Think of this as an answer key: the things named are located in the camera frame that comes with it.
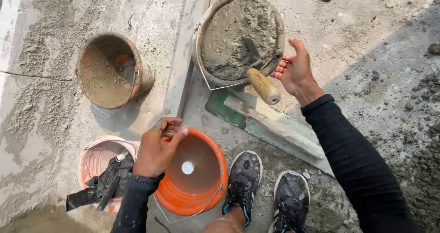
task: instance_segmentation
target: sneaker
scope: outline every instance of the sneaker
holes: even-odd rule
[[[244,151],[235,157],[229,169],[228,192],[222,214],[229,213],[231,205],[243,208],[248,226],[251,220],[253,200],[263,176],[263,162],[253,151]]]
[[[284,171],[274,189],[275,213],[269,233],[305,233],[305,219],[310,204],[310,191],[304,176]]]

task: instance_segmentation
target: trowel handle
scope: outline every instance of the trowel handle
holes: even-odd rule
[[[256,68],[249,68],[246,71],[246,76],[264,102],[268,105],[275,105],[279,102],[278,89],[260,71]]]

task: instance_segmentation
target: ankle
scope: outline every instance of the ankle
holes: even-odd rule
[[[240,225],[244,225],[246,223],[245,212],[241,206],[231,205],[229,208],[229,214],[231,214],[234,219],[240,222]]]

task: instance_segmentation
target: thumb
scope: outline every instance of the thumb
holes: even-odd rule
[[[185,137],[188,135],[188,133],[190,132],[190,130],[188,128],[182,128],[180,129],[179,132],[177,132],[173,139],[169,142],[169,148],[172,149],[173,151],[176,151],[177,146],[180,144],[180,142],[182,142],[183,139],[185,139]]]
[[[289,38],[289,44],[295,48],[297,54],[307,52],[304,43],[299,39]]]

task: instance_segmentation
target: black sleeve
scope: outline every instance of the black sleeve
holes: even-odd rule
[[[315,131],[364,233],[422,232],[391,170],[342,115],[331,95],[305,106],[302,114]]]
[[[148,196],[157,190],[164,176],[161,174],[157,178],[150,178],[129,174],[131,184],[124,193],[111,233],[146,232]]]

